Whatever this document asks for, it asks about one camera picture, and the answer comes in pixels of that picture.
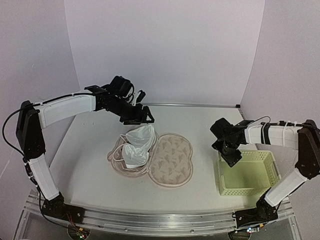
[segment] white backdrop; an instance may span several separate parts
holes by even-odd
[[[241,102],[264,0],[64,2],[80,88],[122,75],[148,102]]]

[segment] light green basket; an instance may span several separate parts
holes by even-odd
[[[221,158],[217,162],[221,196],[263,194],[281,176],[271,151],[241,150],[242,159],[233,167]]]

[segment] white face mask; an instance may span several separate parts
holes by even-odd
[[[125,134],[128,142],[136,148],[146,149],[151,148],[155,139],[155,127],[151,124],[138,127]]]
[[[156,138],[154,126],[151,124],[141,126],[127,132],[125,136],[128,143],[125,143],[122,148],[123,159],[114,160],[124,161],[128,169],[145,165],[149,159],[148,151]]]

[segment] black cable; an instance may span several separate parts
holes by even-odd
[[[90,96],[94,96],[93,93],[88,93],[88,92],[79,92],[79,93],[74,93],[74,94],[67,94],[67,95],[63,95],[63,96],[59,96],[59,97],[55,97],[55,98],[52,98],[50,100],[47,100],[47,101],[44,101],[42,104],[47,104],[47,103],[50,103],[50,102],[53,102],[53,101],[56,101],[56,100],[59,100],[59,99],[63,99],[63,98],[67,98],[67,97],[72,97],[72,96],[79,96],[79,95],[90,95]],[[12,145],[6,138],[5,136],[5,128],[6,128],[6,125],[8,123],[8,121],[17,113],[23,111],[23,110],[26,110],[28,108],[31,108],[31,107],[37,107],[37,106],[40,106],[41,103],[32,103],[28,106],[25,106],[25,107],[22,107],[16,111],[14,111],[13,113],[11,113],[7,118],[6,120],[4,121],[3,125],[2,125],[2,137],[3,137],[3,140],[5,141],[6,144],[8,144],[11,148],[13,148],[14,150],[16,150],[18,153],[20,153],[22,155],[23,158],[25,158],[25,154],[20,150],[18,149],[17,147],[15,147],[14,145]]]
[[[132,102],[132,100],[134,99],[134,93],[135,93],[135,86],[133,84],[131,84],[131,88],[132,88],[132,92],[126,97],[126,98],[123,98],[124,100],[126,101],[129,101],[130,98],[131,100],[129,101],[129,104]]]
[[[42,104],[47,104],[47,103],[50,103],[50,102],[53,102],[53,101],[56,101],[56,100],[59,100],[59,99],[63,99],[63,98],[67,98],[67,97],[72,97],[72,96],[79,96],[79,95],[90,95],[90,96],[94,96],[93,93],[87,93],[87,92],[84,92],[84,93],[74,93],[74,94],[68,94],[68,95],[63,95],[63,96],[55,97],[55,98],[53,98],[53,99],[50,99],[50,100],[47,100],[47,101],[42,102]],[[14,112],[12,112],[12,113],[5,119],[5,121],[4,121],[3,125],[2,125],[2,137],[3,137],[3,140],[4,140],[5,143],[8,144],[11,148],[13,148],[14,150],[16,150],[18,153],[20,153],[20,154],[22,155],[22,158],[23,158],[23,161],[24,161],[24,162],[27,161],[27,160],[25,160],[25,159],[26,159],[25,154],[24,154],[20,149],[18,149],[18,148],[15,147],[13,144],[11,144],[11,143],[7,140],[7,138],[6,138],[6,135],[5,135],[6,125],[7,125],[8,121],[9,121],[15,114],[20,113],[21,111],[24,111],[24,110],[26,110],[26,109],[29,109],[29,108],[32,108],[32,107],[37,107],[37,106],[40,106],[40,105],[41,105],[41,103],[36,103],[36,104],[32,103],[32,104],[27,105],[27,106],[25,106],[25,107],[22,107],[22,108],[20,108],[20,109],[18,109],[18,110],[15,110]],[[54,222],[54,221],[51,221],[50,219],[48,219],[48,218],[44,215],[44,213],[43,213],[43,211],[42,211],[42,207],[41,207],[41,194],[42,194],[42,192],[41,192],[41,189],[40,189],[38,186],[37,186],[37,190],[38,190],[38,192],[39,192],[39,208],[40,208],[41,215],[44,217],[44,219],[46,219],[48,222],[50,222],[50,223],[52,223],[52,224],[55,224],[55,225],[58,225],[58,226],[60,226],[60,227],[63,227],[63,228],[66,228],[66,229],[73,229],[73,228],[71,228],[71,227],[69,227],[69,226],[64,226],[64,225],[61,225],[61,224],[56,223],[56,222]]]
[[[317,127],[315,127],[315,126],[312,126],[312,125],[310,125],[310,124],[307,124],[307,123],[297,123],[297,124],[295,124],[295,123],[293,123],[293,122],[284,122],[284,121],[280,121],[281,123],[283,123],[283,124],[287,124],[287,126],[288,127],[292,127],[292,126],[296,126],[296,127],[304,127],[304,128],[307,128],[307,129],[314,129],[315,131],[317,131],[318,133],[320,133],[320,129],[319,128],[317,128]],[[272,123],[270,123],[269,122],[269,124],[271,125],[271,126],[285,126],[285,125],[280,125],[280,122],[272,122]]]
[[[56,223],[56,222],[54,222],[54,221],[51,221],[50,219],[48,219],[48,218],[44,215],[44,213],[43,213],[43,211],[42,211],[42,207],[41,207],[41,194],[43,194],[43,193],[42,193],[42,191],[41,191],[41,189],[40,189],[39,187],[37,187],[36,189],[37,189],[38,192],[39,192],[39,209],[40,209],[40,213],[41,213],[42,217],[44,217],[45,220],[47,220],[48,222],[50,222],[50,223],[52,223],[52,224],[55,224],[55,225],[60,226],[60,227],[63,227],[63,228],[65,228],[65,229],[71,229],[71,227],[69,227],[69,226],[61,225],[61,224],[59,224],[59,223]]]
[[[6,136],[5,136],[5,128],[6,128],[7,122],[10,120],[10,118],[12,118],[13,115],[15,115],[15,114],[17,114],[17,113],[19,113],[19,112],[21,112],[21,111],[23,111],[23,110],[26,110],[27,108],[30,108],[30,106],[25,106],[25,107],[20,108],[20,109],[14,111],[13,113],[11,113],[11,114],[6,118],[6,120],[4,121],[4,123],[3,123],[3,125],[2,125],[2,137],[3,137],[3,140],[4,140],[5,143],[8,144],[11,148],[13,148],[13,149],[16,150],[18,153],[20,153],[23,158],[25,158],[24,153],[23,153],[20,149],[16,148],[14,145],[12,145],[12,144],[7,140],[7,138],[6,138]]]
[[[52,99],[50,99],[50,100],[44,101],[44,102],[42,102],[42,104],[48,104],[48,103],[50,103],[50,102],[53,102],[53,101],[56,101],[56,100],[59,100],[59,99],[64,99],[64,98],[67,98],[67,97],[73,97],[73,96],[79,96],[79,95],[94,96],[93,93],[89,93],[89,92],[78,92],[78,93],[74,93],[74,94],[67,94],[67,95],[63,95],[63,96],[58,96],[58,97],[52,98]]]

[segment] white wall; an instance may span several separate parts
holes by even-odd
[[[32,102],[79,90],[63,0],[2,0],[0,3],[0,125],[25,100]],[[16,144],[17,118],[6,135]],[[44,131],[52,160],[70,119]],[[0,137],[0,238],[12,238],[32,187],[22,158]]]
[[[239,104],[264,2],[65,0],[80,87],[122,75],[148,102]]]
[[[269,115],[273,121],[320,126],[320,3],[317,0],[267,0],[252,73],[241,108],[248,119]],[[282,175],[294,167],[296,153],[273,151]],[[305,240],[320,236],[320,177],[291,197]]]

